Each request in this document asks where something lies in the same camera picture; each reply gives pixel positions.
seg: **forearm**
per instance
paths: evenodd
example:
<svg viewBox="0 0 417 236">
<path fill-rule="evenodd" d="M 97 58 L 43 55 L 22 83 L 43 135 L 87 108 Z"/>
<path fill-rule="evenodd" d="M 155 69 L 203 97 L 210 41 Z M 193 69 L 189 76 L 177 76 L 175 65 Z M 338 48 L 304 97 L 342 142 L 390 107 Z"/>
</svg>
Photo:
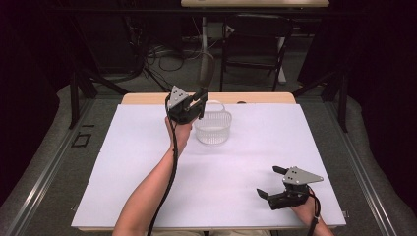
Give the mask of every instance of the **forearm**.
<svg viewBox="0 0 417 236">
<path fill-rule="evenodd" d="M 328 228 L 325 222 L 320 218 L 313 233 L 314 236 L 333 236 L 333 232 Z"/>
<path fill-rule="evenodd" d="M 172 147 L 141 182 L 122 209 L 113 235 L 144 235 L 168 186 L 173 166 Z"/>
</svg>

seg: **wooden table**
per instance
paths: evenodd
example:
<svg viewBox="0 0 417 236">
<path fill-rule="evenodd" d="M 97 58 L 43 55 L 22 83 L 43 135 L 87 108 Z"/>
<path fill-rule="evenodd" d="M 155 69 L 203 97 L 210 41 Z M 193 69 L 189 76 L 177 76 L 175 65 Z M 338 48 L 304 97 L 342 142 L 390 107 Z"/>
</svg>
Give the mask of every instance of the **wooden table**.
<svg viewBox="0 0 417 236">
<path fill-rule="evenodd" d="M 122 104 L 162 104 L 168 93 L 128 93 Z M 291 92 L 210 92 L 209 99 L 232 104 L 239 101 L 247 103 L 289 103 L 295 104 Z"/>
<path fill-rule="evenodd" d="M 183 7 L 327 7 L 328 0 L 181 0 Z"/>
</svg>

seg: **gray mat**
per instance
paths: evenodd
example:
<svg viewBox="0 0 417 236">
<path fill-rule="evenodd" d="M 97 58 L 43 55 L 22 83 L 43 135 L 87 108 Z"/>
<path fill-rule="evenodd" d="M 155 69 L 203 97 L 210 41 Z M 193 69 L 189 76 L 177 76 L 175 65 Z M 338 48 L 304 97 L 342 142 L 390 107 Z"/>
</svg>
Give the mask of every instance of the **gray mat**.
<svg viewBox="0 0 417 236">
<path fill-rule="evenodd" d="M 69 147 L 60 169 L 27 227 L 25 235 L 110 235 L 86 233 L 72 228 L 78 204 L 87 186 L 95 159 L 107 133 L 118 99 L 95 101 L 80 134 L 91 134 L 86 147 Z M 334 229 L 337 235 L 381 235 L 348 162 L 346 146 L 321 102 L 300 102 L 306 114 L 328 176 L 341 208 L 348 210 L 345 227 Z M 306 230 L 281 231 L 279 235 L 306 235 Z"/>
</svg>

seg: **black cable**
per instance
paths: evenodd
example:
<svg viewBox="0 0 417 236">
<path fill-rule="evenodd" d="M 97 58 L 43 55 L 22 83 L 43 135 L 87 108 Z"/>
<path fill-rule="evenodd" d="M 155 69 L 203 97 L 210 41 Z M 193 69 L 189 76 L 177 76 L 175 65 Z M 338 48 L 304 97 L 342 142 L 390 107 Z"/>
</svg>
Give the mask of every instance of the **black cable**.
<svg viewBox="0 0 417 236">
<path fill-rule="evenodd" d="M 177 143 L 177 137 L 175 135 L 175 127 L 173 126 L 171 117 L 168 114 L 168 100 L 169 100 L 169 98 L 170 98 L 170 95 L 168 95 L 165 98 L 165 111 L 166 111 L 166 115 L 167 115 L 168 120 L 169 120 L 170 129 L 172 131 L 172 142 L 174 144 L 174 150 L 173 150 L 174 151 L 174 156 L 173 156 L 174 163 L 172 165 L 172 171 L 171 171 L 171 176 L 169 177 L 168 186 L 166 187 L 166 190 L 165 190 L 165 193 L 164 193 L 164 195 L 162 197 L 162 200 L 160 201 L 159 206 L 158 206 L 155 214 L 153 215 L 153 219 L 150 222 L 149 229 L 148 229 L 148 236 L 150 236 L 151 233 L 152 233 L 153 226 L 155 224 L 155 221 L 156 221 L 157 215 L 159 213 L 159 210 L 162 207 L 163 203 L 165 202 L 166 197 L 168 197 L 169 191 L 171 190 L 172 184 L 174 183 L 175 174 L 177 172 L 177 165 L 178 165 L 178 143 Z"/>
<path fill-rule="evenodd" d="M 308 233 L 308 236 L 312 236 L 313 233 L 314 233 L 314 230 L 316 228 L 316 224 L 319 223 L 320 211 L 321 211 L 322 207 L 320 205 L 319 199 L 316 197 L 314 192 L 313 192 L 313 194 L 309 194 L 309 196 L 312 197 L 315 200 L 315 205 L 314 205 L 315 214 L 314 214 L 314 217 L 313 217 L 312 222 L 310 224 L 310 230 L 309 230 L 309 233 Z"/>
</svg>

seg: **human arm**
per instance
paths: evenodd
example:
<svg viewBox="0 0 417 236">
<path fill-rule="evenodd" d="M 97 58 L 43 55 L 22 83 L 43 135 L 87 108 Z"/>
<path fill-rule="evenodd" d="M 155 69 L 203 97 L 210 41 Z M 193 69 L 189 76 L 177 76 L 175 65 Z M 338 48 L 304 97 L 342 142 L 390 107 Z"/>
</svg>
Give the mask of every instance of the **human arm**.
<svg viewBox="0 0 417 236">
<path fill-rule="evenodd" d="M 308 200 L 299 206 L 292 206 L 291 209 L 295 212 L 298 218 L 306 225 L 310 226 L 315 215 L 315 200 L 309 197 Z M 316 228 L 313 233 L 314 236 L 333 236 L 333 233 L 325 224 L 323 219 L 319 217 Z"/>
<path fill-rule="evenodd" d="M 192 123 L 185 125 L 173 124 L 175 127 L 178 155 L 182 153 L 187 145 Z M 168 151 L 150 174 L 138 185 L 125 203 L 114 227 L 114 236 L 143 236 L 148 230 L 152 217 L 163 198 L 174 164 L 173 134 L 168 118 L 165 118 L 165 125 L 171 141 Z"/>
</svg>

